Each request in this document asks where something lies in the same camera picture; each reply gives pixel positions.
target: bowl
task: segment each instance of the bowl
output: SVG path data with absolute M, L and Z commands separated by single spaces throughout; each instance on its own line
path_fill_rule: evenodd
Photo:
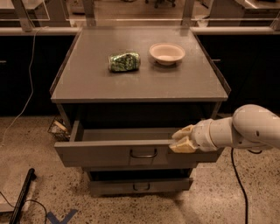
M 186 53 L 183 47 L 173 43 L 158 43 L 150 47 L 151 57 L 163 66 L 171 66 L 182 60 Z

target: closed drawer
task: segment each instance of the closed drawer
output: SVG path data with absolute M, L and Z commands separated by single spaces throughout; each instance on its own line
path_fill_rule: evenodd
M 69 142 L 55 149 L 64 166 L 96 169 L 195 168 L 198 162 L 214 162 L 218 153 L 173 153 L 169 144 L 177 129 L 83 129 L 76 121 Z
M 191 170 L 91 171 L 89 189 L 93 196 L 187 191 L 193 182 Z

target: white robotic arm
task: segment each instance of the white robotic arm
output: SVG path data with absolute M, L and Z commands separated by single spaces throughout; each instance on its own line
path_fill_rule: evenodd
M 217 151 L 223 147 L 238 149 L 280 149 L 280 117 L 266 108 L 245 105 L 232 117 L 207 119 L 189 125 L 172 136 L 174 152 Z

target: black cabinet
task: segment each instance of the black cabinet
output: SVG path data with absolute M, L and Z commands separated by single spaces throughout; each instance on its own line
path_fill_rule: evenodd
M 232 91 L 220 112 L 254 103 L 280 112 L 280 35 L 199 35 Z
M 49 89 L 66 57 L 74 36 L 37 36 L 32 61 L 33 36 L 0 37 L 0 116 L 18 115 L 31 94 L 25 115 L 58 113 Z

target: green can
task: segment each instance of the green can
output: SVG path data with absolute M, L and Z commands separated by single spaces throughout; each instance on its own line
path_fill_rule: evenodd
M 137 70 L 140 64 L 141 59 L 137 52 L 121 52 L 108 56 L 108 70 L 114 73 Z

